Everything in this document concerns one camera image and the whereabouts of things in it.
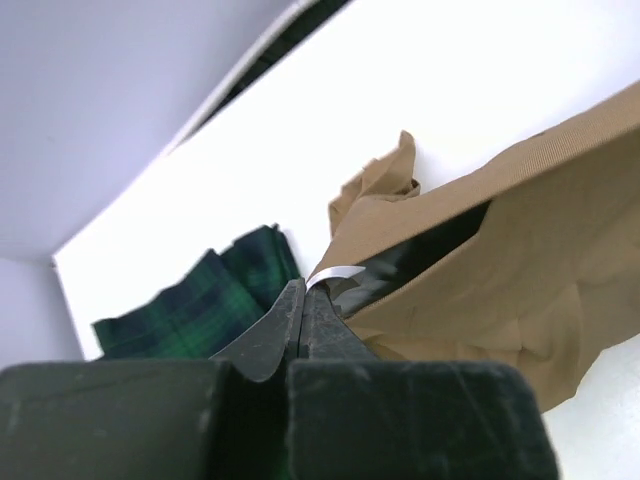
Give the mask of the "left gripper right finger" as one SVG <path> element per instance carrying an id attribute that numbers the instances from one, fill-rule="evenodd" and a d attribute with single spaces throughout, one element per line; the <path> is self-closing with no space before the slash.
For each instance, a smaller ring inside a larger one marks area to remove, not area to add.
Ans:
<path id="1" fill-rule="evenodd" d="M 336 315 L 305 298 L 288 372 L 295 479 L 554 479 L 535 396 L 491 361 L 383 361 Z"/>

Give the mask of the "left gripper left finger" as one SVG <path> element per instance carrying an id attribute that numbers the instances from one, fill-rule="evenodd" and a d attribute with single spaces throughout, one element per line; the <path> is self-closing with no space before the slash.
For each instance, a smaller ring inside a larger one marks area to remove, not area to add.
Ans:
<path id="1" fill-rule="evenodd" d="M 286 363 L 304 283 L 207 360 L 27 363 L 1 374 L 5 479 L 285 479 Z"/>

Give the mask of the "tan pleated skirt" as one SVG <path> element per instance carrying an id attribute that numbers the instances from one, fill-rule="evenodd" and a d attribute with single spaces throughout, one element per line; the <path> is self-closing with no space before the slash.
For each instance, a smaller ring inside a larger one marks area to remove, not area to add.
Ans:
<path id="1" fill-rule="evenodd" d="M 506 363 L 542 411 L 570 399 L 639 332 L 638 86 L 428 192 L 415 158 L 402 132 L 329 206 L 319 270 L 416 254 L 347 325 L 386 359 Z"/>

